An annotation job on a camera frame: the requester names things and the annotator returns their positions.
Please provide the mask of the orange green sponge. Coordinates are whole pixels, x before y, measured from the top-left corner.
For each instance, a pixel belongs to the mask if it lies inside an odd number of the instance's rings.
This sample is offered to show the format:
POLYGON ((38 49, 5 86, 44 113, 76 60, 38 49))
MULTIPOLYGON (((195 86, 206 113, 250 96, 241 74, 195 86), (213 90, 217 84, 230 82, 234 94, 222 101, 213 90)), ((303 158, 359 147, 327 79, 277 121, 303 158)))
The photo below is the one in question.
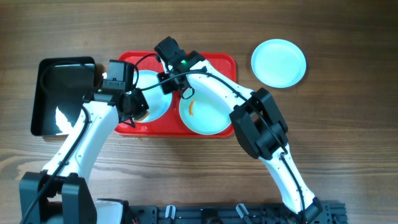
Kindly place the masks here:
POLYGON ((146 111, 146 114, 144 114, 144 115, 142 115, 142 116, 139 116, 139 117, 135 118, 134 120, 135 120, 135 122, 140 122, 140 121, 142 121, 143 119, 146 119, 146 118, 148 117, 148 115, 149 115, 149 112, 146 111))

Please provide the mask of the light blue plate top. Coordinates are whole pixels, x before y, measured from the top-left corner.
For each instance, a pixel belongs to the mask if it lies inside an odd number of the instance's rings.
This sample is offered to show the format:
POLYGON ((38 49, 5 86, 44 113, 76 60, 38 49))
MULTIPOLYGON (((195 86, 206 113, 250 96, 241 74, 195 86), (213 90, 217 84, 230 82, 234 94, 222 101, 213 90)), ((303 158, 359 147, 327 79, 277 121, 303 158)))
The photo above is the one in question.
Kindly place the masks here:
MULTIPOLYGON (((141 70, 139 72, 139 78, 134 77, 133 82, 135 83, 136 80, 138 80, 138 88, 146 88, 159 82, 157 72, 152 70, 141 70)), ((149 114, 144 119, 140 120, 139 123, 148 123, 157 120, 167 112, 171 105, 172 94, 169 93, 165 95, 161 86, 143 91, 143 94, 149 105, 149 109, 147 110, 149 114)))

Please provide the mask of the light blue plate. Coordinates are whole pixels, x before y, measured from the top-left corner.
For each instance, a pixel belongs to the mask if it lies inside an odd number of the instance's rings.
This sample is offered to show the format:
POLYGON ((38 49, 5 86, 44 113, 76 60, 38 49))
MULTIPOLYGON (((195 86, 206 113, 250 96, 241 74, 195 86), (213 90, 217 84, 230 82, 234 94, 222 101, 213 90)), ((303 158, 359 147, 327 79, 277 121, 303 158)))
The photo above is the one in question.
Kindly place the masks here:
POLYGON ((187 88, 180 99, 179 113, 184 125, 201 135, 219 134, 231 120, 226 108, 200 90, 187 88))
POLYGON ((273 88, 288 88, 304 77, 307 61, 301 49, 292 42, 271 39, 254 49, 251 67, 263 84, 273 88))
MULTIPOLYGON (((152 70, 141 70, 139 72, 139 78, 134 77, 133 82, 135 83, 136 80, 138 80, 138 88, 146 88, 159 82, 157 72, 152 70)), ((149 109, 147 110, 149 114, 144 119, 140 120, 139 123, 148 123, 157 120, 167 112, 171 105, 172 94, 169 93, 165 95, 161 86, 143 91, 143 94, 149 105, 149 109)))

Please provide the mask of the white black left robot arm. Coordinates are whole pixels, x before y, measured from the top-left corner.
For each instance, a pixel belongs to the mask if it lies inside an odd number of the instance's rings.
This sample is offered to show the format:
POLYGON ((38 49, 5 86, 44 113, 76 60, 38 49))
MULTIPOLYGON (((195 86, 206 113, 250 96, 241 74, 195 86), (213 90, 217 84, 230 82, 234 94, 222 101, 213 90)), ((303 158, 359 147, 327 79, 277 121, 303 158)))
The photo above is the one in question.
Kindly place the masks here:
POLYGON ((149 108, 137 87, 138 67, 110 60, 108 75, 81 100, 78 121, 40 172, 20 181, 22 223, 133 223, 126 200, 94 201, 88 179, 104 142, 119 123, 135 126, 149 108))

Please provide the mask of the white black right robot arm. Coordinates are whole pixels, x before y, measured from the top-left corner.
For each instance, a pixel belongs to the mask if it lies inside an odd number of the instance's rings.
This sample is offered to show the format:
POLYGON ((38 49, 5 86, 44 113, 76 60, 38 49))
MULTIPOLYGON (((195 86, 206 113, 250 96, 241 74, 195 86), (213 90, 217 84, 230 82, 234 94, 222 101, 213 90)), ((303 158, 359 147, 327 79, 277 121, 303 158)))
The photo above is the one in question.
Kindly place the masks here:
POLYGON ((230 80, 198 52, 186 53, 171 37, 154 50, 164 68, 159 74, 163 91, 200 90, 226 108, 239 145, 264 163, 284 205, 296 214, 298 223, 313 222, 323 207, 295 165, 287 123, 272 95, 264 88, 254 91, 230 80))

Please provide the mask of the red plastic tray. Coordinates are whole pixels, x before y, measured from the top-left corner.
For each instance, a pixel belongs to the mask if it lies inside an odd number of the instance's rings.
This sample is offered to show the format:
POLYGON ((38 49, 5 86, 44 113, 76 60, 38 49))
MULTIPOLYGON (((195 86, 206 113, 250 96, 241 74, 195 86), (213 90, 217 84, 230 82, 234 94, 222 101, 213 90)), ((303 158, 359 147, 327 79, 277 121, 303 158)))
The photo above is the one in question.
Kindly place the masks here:
MULTIPOLYGON (((155 53, 154 51, 127 51, 119 56, 119 60, 136 63, 142 57, 155 53)), ((225 53, 201 53, 211 64, 223 75, 236 81, 236 62, 225 53)), ((152 70, 157 73, 163 72, 161 63, 158 63, 154 57, 144 59, 139 65, 140 78, 141 71, 152 70)), ((179 115, 180 93, 174 92, 172 102, 169 109, 159 119, 148 123, 136 123, 136 127, 132 128, 126 124, 118 124, 115 132, 122 136, 140 136, 140 137, 178 137, 178 138, 206 138, 205 135, 194 133, 189 130, 183 123, 179 115)), ((227 138, 234 133, 232 125, 228 126, 224 131, 210 135, 210 138, 227 138)))

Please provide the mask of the black water basin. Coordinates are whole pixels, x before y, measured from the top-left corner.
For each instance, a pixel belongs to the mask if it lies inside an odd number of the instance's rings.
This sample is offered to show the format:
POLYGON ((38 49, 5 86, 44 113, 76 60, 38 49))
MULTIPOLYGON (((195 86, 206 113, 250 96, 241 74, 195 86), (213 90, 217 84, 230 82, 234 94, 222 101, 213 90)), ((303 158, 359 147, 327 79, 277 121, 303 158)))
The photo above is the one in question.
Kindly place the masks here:
POLYGON ((92 57, 46 58, 39 63, 30 131, 34 136, 69 134, 83 96, 95 85, 92 57))

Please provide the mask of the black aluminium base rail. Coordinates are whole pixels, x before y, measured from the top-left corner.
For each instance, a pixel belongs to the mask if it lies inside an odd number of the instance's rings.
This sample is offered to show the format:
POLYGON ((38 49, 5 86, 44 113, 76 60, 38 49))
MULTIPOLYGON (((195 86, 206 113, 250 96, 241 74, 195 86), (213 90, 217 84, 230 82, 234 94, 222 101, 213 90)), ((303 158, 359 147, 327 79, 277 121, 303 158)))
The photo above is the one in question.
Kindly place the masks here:
POLYGON ((133 223, 299 223, 301 218, 282 204, 214 207, 131 206, 133 223))

